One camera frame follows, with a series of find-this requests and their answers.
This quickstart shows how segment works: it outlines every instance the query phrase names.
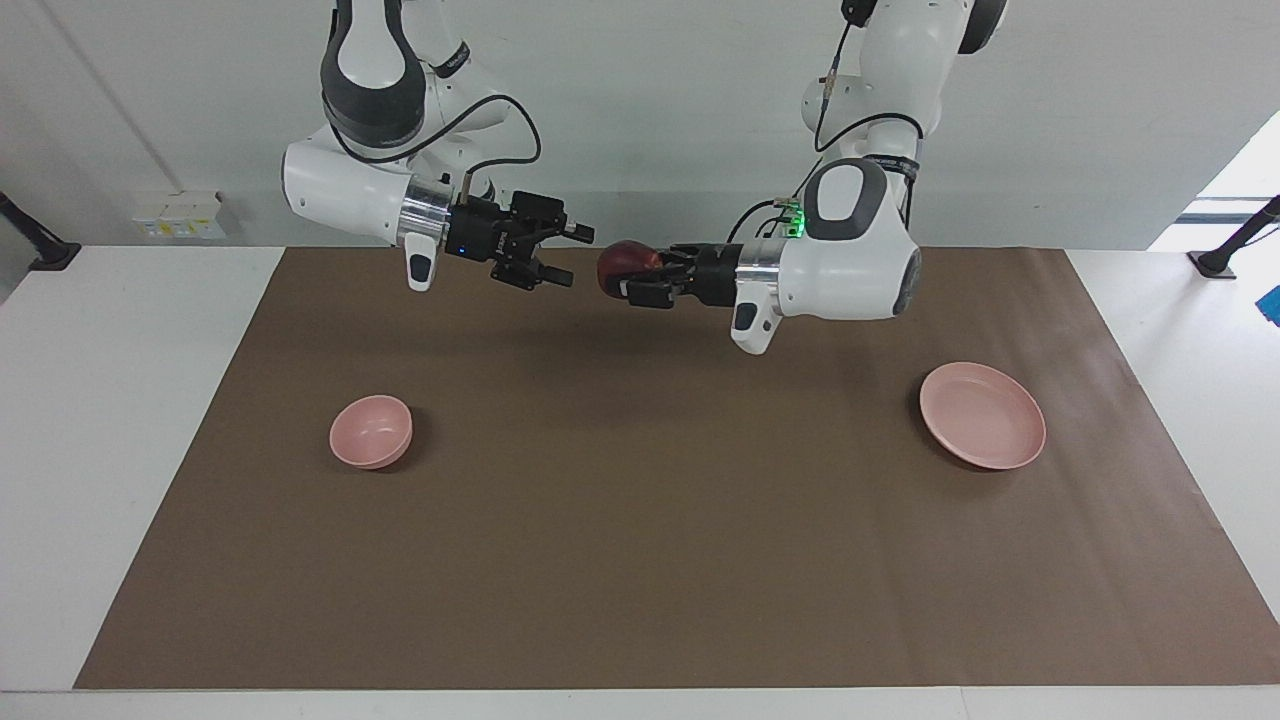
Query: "black pole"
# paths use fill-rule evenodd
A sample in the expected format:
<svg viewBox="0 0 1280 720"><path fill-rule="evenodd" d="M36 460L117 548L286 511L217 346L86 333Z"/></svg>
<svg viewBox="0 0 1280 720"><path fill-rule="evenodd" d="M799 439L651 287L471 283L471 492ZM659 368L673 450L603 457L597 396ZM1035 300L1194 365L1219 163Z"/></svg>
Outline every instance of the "black pole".
<svg viewBox="0 0 1280 720"><path fill-rule="evenodd" d="M1235 255L1242 247L1247 246L1251 240L1257 237L1262 228L1270 225L1280 218L1280 195L1271 199L1267 206L1258 210L1244 225L1235 231L1235 234L1222 243L1217 250L1210 252L1188 252L1187 256L1192 259L1196 269L1201 272L1206 278L1215 279L1235 279L1235 273L1231 272L1229 266L1231 263L1231 255Z"/></svg>
<svg viewBox="0 0 1280 720"><path fill-rule="evenodd" d="M63 242L60 237L49 231L45 225L40 224L35 218L22 211L20 208L9 200L9 196L0 192L0 215L4 215L6 220L13 223L13 227L18 228L31 245L36 247L36 252L40 258L36 258L29 265L29 269L36 272L42 270L61 270L72 263L76 254L79 252L78 242Z"/></svg>

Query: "white wall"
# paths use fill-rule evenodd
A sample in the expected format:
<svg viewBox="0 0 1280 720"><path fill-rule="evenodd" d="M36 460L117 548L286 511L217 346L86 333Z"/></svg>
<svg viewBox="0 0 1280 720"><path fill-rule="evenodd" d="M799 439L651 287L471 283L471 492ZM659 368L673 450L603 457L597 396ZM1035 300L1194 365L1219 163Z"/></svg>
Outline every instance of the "white wall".
<svg viewBox="0 0 1280 720"><path fill-rule="evenodd" d="M1280 113L1208 183L1208 197L1270 197L1280 193Z"/></svg>
<svg viewBox="0 0 1280 720"><path fill-rule="evenodd" d="M453 10L475 56L543 129L544 160L504 170L507 184L563 195L603 242L666 242L722 238L741 208L790 192L808 169L799 96L829 61L838 5L471 0ZM1280 109L1275 0L1010 5L1002 35L961 59L947 87L918 188L922 242L1144 247ZM362 242L293 218L279 196L284 145L323 122L328 6L0 3L0 152L20 155L0 164L0 186L60 232L134 241L122 199L166 179L96 73L182 186L228 195L244 227L237 242ZM5 128L13 114L26 127ZM495 150L527 142L516 122L495 132ZM32 158L28 145L49 152Z"/></svg>
<svg viewBox="0 0 1280 720"><path fill-rule="evenodd" d="M27 275L27 265L36 258L27 238L18 234L13 225L0 219L0 302L4 302L13 288Z"/></svg>

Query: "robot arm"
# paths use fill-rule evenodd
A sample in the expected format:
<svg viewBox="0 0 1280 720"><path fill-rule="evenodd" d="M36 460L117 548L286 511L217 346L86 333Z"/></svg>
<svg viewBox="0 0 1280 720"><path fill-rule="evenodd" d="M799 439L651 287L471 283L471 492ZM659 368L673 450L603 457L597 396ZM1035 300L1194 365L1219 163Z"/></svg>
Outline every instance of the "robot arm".
<svg viewBox="0 0 1280 720"><path fill-rule="evenodd" d="M494 279L524 290L572 283L538 261L536 247L554 236L590 243L594 231L571 223L552 197L517 191L507 209L494 202L467 133L502 123L512 106L527 114L475 65L443 0L337 0L320 81L329 123L283 160L294 213L403 247L416 291L430 288L440 251L492 260ZM541 141L529 124L536 160ZM485 188L479 197L474 174Z"/></svg>
<svg viewBox="0 0 1280 720"><path fill-rule="evenodd" d="M867 31L861 76L833 69L805 92L803 115L823 156L800 192L774 201L786 237L648 254L614 246L600 259L604 292L645 307L671 307L680 295L732 306L730 334L753 355L782 318L904 313L922 268L908 232L919 145L937 128L955 56L986 45L1005 4L845 0L846 22Z"/></svg>

